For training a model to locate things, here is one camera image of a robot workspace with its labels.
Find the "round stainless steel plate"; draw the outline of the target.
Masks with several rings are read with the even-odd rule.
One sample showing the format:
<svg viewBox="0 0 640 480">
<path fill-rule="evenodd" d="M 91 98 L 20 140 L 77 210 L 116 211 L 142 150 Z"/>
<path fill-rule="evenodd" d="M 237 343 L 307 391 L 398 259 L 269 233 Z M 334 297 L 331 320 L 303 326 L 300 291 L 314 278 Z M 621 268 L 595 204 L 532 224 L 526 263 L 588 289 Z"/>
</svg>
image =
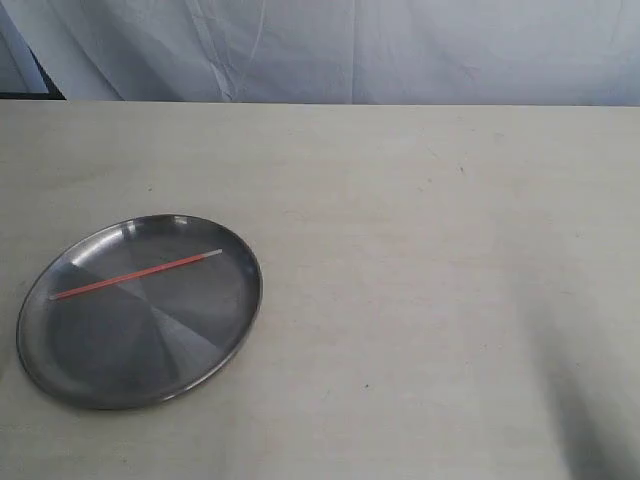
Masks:
<svg viewBox="0 0 640 480">
<path fill-rule="evenodd" d="M 211 250 L 204 261 L 73 297 L 51 294 Z M 236 354 L 263 293 L 249 245 L 214 221 L 137 217 L 67 248 L 39 275 L 17 319 L 27 376 L 84 409 L 147 407 L 204 383 Z"/>
</svg>

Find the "dark frame panel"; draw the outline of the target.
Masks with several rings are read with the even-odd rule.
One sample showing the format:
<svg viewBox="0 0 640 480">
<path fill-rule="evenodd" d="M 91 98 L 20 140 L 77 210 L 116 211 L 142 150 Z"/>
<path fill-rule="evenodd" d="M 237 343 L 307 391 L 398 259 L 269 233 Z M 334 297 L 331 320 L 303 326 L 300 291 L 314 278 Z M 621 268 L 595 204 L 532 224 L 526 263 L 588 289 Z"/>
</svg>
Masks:
<svg viewBox="0 0 640 480">
<path fill-rule="evenodd" d="M 64 100 L 33 52 L 20 42 L 1 37 L 2 100 Z"/>
</svg>

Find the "red thin stick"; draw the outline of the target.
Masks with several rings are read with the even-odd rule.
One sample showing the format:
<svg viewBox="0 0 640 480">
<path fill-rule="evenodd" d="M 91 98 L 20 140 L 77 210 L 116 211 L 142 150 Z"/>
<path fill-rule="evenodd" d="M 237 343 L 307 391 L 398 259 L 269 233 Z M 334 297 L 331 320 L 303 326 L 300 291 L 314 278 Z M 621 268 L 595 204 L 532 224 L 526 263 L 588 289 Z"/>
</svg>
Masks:
<svg viewBox="0 0 640 480">
<path fill-rule="evenodd" d="M 216 250 L 211 250 L 208 252 L 204 252 L 204 253 L 200 253 L 197 255 L 193 255 L 190 257 L 186 257 L 183 259 L 179 259 L 179 260 L 175 260 L 172 262 L 168 262 L 168 263 L 164 263 L 161 265 L 157 265 L 154 267 L 149 267 L 143 270 L 139 270 L 136 272 L 131 272 L 128 274 L 124 274 L 124 275 L 120 275 L 117 277 L 113 277 L 113 278 L 109 278 L 109 279 L 105 279 L 105 280 L 101 280 L 98 282 L 94 282 L 91 284 L 87 284 L 84 286 L 80 286 L 80 287 L 76 287 L 70 290 L 66 290 L 66 291 L 62 291 L 62 292 L 58 292 L 55 294 L 51 294 L 48 299 L 50 301 L 53 300 L 61 300 L 61 299 L 65 299 L 65 298 L 69 298 L 69 297 L 73 297 L 76 295 L 80 295 L 80 294 L 84 294 L 84 293 L 88 293 L 88 292 L 92 292 L 95 290 L 99 290 L 101 288 L 106 288 L 106 287 L 110 287 L 113 285 L 118 285 L 121 283 L 125 283 L 125 282 L 129 282 L 132 280 L 136 280 L 139 278 L 143 278 L 145 276 L 150 276 L 150 275 L 154 275 L 157 273 L 161 273 L 164 271 L 168 271 L 174 268 L 179 268 L 179 267 L 183 267 L 183 266 L 187 266 L 190 264 L 194 264 L 194 263 L 198 263 L 201 261 L 204 261 L 205 259 L 208 259 L 210 257 L 214 257 L 217 255 L 220 255 L 223 253 L 222 249 L 216 249 Z"/>
</svg>

